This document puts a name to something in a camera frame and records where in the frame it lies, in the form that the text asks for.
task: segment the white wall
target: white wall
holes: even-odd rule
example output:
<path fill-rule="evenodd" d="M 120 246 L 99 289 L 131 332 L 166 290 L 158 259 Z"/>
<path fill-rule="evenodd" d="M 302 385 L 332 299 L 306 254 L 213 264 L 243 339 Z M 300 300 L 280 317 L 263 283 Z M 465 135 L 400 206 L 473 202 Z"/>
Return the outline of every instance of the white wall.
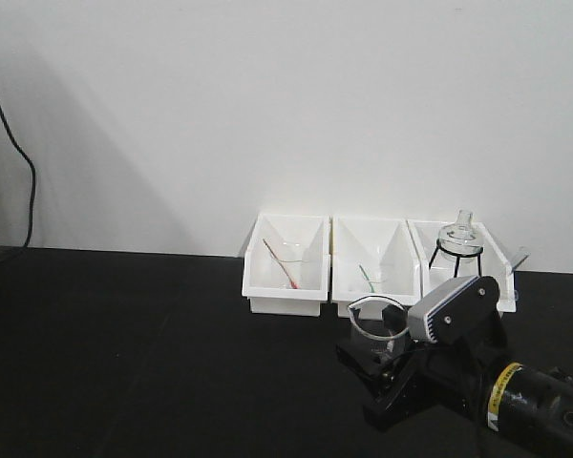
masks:
<path fill-rule="evenodd" d="M 32 244 L 236 256 L 260 210 L 453 219 L 573 272 L 573 1 L 0 0 Z M 0 126 L 0 242 L 26 169 Z"/>

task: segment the black tabletop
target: black tabletop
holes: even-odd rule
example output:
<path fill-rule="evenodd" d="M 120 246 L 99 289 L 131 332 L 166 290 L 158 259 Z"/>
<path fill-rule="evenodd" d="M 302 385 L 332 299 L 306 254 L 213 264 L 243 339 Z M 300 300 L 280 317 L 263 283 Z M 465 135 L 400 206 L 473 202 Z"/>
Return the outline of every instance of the black tabletop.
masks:
<path fill-rule="evenodd" d="M 386 433 L 334 344 L 350 324 L 251 314 L 243 261 L 28 250 L 0 267 L 0 457 L 473 457 L 437 406 Z M 573 275 L 517 274 L 518 361 L 573 375 Z M 532 454 L 484 433 L 490 457 Z"/>

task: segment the black cable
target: black cable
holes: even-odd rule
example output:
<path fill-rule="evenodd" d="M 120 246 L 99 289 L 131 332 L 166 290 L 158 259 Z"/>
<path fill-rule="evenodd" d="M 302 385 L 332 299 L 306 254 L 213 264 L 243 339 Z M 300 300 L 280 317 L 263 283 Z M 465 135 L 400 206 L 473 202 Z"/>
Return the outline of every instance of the black cable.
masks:
<path fill-rule="evenodd" d="M 9 122 L 2 111 L 2 106 L 0 105 L 0 119 L 2 120 L 2 125 L 4 126 L 7 135 L 9 136 L 9 140 L 11 141 L 12 146 L 15 150 L 24 158 L 24 160 L 30 166 L 30 172 L 32 173 L 32 188 L 30 190 L 30 202 L 28 208 L 28 233 L 26 235 L 26 240 L 24 241 L 23 245 L 19 248 L 15 248 L 14 250 L 7 253 L 4 257 L 0 258 L 0 262 L 4 262 L 5 260 L 11 260 L 12 258 L 20 255 L 28 245 L 30 244 L 30 239 L 32 238 L 32 230 L 33 230 L 33 210 L 34 210 L 34 200 L 36 198 L 36 168 L 30 157 L 26 154 L 25 151 L 19 146 L 17 140 L 12 134 L 11 127 L 9 126 Z"/>

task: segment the black motor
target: black motor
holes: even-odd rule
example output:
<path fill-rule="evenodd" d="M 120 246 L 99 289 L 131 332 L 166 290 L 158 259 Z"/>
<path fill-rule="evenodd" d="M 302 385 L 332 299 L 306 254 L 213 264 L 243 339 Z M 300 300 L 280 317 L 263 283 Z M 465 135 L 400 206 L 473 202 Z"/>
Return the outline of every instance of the black motor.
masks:
<path fill-rule="evenodd" d="M 385 430 L 443 404 L 477 432 L 486 426 L 541 456 L 573 457 L 573 378 L 512 362 L 498 299 L 492 277 L 451 279 L 409 310 L 384 309 L 384 328 L 401 330 L 387 334 L 402 335 L 389 357 L 339 343 L 339 361 L 372 395 L 364 404 L 368 423 Z"/>

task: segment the yellow label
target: yellow label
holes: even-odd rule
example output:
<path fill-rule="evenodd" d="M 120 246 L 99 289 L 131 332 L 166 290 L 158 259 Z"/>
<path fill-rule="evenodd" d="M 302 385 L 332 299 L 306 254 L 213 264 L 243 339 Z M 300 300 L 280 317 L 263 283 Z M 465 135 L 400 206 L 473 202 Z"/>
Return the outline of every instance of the yellow label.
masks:
<path fill-rule="evenodd" d="M 488 416 L 487 422 L 488 427 L 494 431 L 499 431 L 499 406 L 500 400 L 503 397 L 505 388 L 512 376 L 522 368 L 520 363 L 511 363 L 503 369 L 503 371 L 497 377 L 493 390 L 490 393 L 490 399 L 488 400 Z"/>

